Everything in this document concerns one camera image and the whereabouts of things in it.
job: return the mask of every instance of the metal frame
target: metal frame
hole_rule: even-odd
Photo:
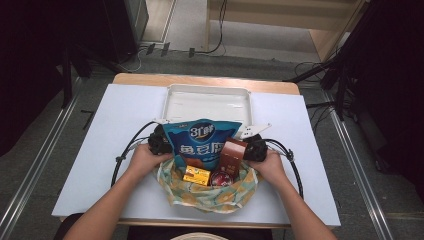
[[[40,151],[38,152],[30,169],[28,170],[27,175],[25,176],[18,191],[15,193],[6,208],[6,212],[0,222],[0,239],[9,239],[16,222],[18,221],[22,211],[24,210],[25,205],[27,204],[31,196],[31,193],[34,190],[35,185],[37,184],[37,181],[40,178],[44,167],[46,166],[50,158],[50,154],[52,153],[62,133],[63,128],[65,127],[70,115],[72,114],[72,111],[75,107],[79,94],[83,86],[85,85],[85,82],[86,79],[81,79],[79,77],[75,80],[75,95],[71,99],[68,106],[60,111],[55,123],[53,124],[52,129],[44,140]]]
[[[334,101],[331,93],[327,91],[324,91],[324,98],[326,101]],[[361,161],[359,160],[352,140],[349,137],[345,123],[340,121],[335,111],[331,111],[331,118],[333,119],[334,126],[336,127],[337,133],[339,134],[343,148],[347,155],[347,159],[352,168],[353,175],[355,176],[355,179],[358,183],[359,190],[362,194],[365,205],[367,206],[368,213],[374,224],[379,239],[394,239],[380,203],[374,194],[364,169],[362,168]]]

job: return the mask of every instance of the blue snack bag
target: blue snack bag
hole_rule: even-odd
[[[213,171],[228,137],[234,137],[241,123],[199,119],[164,124],[168,140],[174,149],[177,169],[185,172],[187,165]]]

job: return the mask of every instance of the white tabletop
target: white tabletop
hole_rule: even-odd
[[[119,156],[133,135],[154,118],[161,118],[166,87],[110,84],[100,103],[80,152],[69,173],[53,216],[65,217],[85,212],[109,188]],[[328,226],[340,226],[337,209],[322,159],[312,133],[302,96],[252,93],[253,124],[271,123],[261,133],[293,150],[303,183],[305,201]],[[146,129],[141,137],[153,132]],[[120,168],[128,166],[132,152]],[[290,163],[283,158],[287,175],[297,188]],[[265,181],[247,205],[230,214],[204,213],[185,206],[170,206],[165,191],[153,174],[146,177],[132,194],[121,215],[123,222],[167,225],[217,223],[222,226],[282,227],[290,224],[276,191]]]

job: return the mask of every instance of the basket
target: basket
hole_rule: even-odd
[[[240,166],[237,181],[225,187],[203,186],[183,181],[173,159],[162,163],[155,171],[171,206],[178,204],[204,212],[235,212],[247,204],[258,185],[256,171],[245,163]]]

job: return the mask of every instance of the brown box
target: brown box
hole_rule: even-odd
[[[226,172],[236,181],[236,178],[239,176],[240,164],[243,160],[246,147],[247,143],[245,142],[227,138],[222,148],[216,171]]]

